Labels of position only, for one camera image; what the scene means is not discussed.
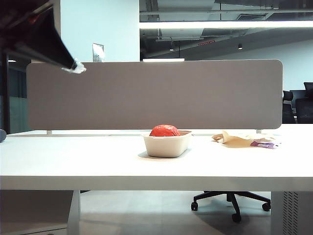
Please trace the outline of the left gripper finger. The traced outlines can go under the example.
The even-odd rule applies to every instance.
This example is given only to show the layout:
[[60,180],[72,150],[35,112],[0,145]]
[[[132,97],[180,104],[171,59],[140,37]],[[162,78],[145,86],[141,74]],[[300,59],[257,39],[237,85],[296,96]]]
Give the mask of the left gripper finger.
[[9,28],[49,10],[49,0],[1,0],[0,27]]
[[18,25],[0,28],[0,50],[46,62],[71,73],[86,71],[64,45],[55,27],[54,7]]

